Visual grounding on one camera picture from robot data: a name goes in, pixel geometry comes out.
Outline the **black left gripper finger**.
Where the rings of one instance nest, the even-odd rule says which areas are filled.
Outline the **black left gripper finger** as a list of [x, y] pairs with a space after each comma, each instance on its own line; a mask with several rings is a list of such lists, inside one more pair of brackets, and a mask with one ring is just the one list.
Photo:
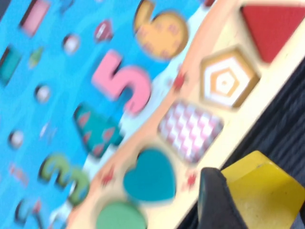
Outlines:
[[201, 170], [199, 228], [248, 228], [234, 203], [226, 178], [217, 168], [205, 167]]

